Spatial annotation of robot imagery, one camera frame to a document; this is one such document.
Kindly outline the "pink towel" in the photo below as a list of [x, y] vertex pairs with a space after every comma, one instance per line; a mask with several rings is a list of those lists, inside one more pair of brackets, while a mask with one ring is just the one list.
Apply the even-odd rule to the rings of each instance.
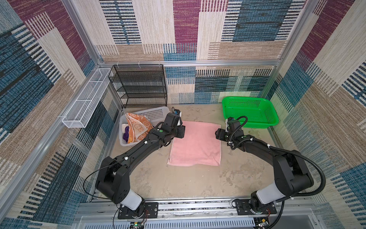
[[185, 136], [175, 138], [167, 164], [178, 167], [191, 167], [197, 164], [220, 166], [221, 141], [215, 132], [220, 124], [184, 121]]

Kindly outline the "white plastic laundry basket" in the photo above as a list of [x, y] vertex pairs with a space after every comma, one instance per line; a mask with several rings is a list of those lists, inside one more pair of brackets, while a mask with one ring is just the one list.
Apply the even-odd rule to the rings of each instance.
[[125, 113], [119, 121], [119, 141], [122, 146], [134, 146], [142, 141], [148, 132], [163, 122], [170, 112], [166, 106]]

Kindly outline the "green plastic basket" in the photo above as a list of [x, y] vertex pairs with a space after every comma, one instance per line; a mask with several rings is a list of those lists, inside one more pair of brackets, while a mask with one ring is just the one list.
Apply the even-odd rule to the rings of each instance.
[[222, 100], [224, 118], [246, 116], [245, 128], [267, 129], [279, 123], [274, 105], [267, 99], [229, 96]]

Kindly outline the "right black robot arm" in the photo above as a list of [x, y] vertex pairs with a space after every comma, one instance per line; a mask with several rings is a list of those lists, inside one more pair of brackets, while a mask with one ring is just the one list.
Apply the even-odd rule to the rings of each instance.
[[230, 117], [226, 129], [219, 128], [215, 137], [226, 142], [232, 150], [253, 154], [273, 167], [274, 182], [251, 194], [249, 206], [252, 212], [263, 212], [275, 201], [289, 199], [314, 185], [306, 161], [299, 152], [286, 152], [252, 135], [245, 135], [242, 127], [238, 120]]

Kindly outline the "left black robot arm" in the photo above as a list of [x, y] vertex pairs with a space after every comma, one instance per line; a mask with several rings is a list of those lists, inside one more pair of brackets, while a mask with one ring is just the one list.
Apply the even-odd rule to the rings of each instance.
[[127, 152], [106, 157], [98, 171], [95, 188], [114, 204], [121, 204], [141, 216], [145, 200], [131, 189], [130, 174], [151, 153], [168, 146], [174, 138], [184, 138], [181, 112], [168, 113], [165, 120], [151, 129], [146, 137]]

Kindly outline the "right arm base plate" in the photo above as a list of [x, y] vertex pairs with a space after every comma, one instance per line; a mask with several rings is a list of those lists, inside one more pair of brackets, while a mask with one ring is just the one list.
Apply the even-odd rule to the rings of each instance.
[[231, 206], [237, 210], [238, 215], [271, 215], [276, 214], [277, 210], [273, 202], [262, 204], [255, 199], [234, 199]]

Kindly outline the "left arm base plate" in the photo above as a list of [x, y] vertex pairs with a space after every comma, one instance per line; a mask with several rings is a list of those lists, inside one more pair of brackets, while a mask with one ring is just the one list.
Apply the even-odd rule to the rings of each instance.
[[139, 209], [131, 210], [125, 205], [121, 205], [118, 211], [118, 219], [155, 219], [158, 215], [159, 203], [158, 202], [147, 202], [144, 206]]

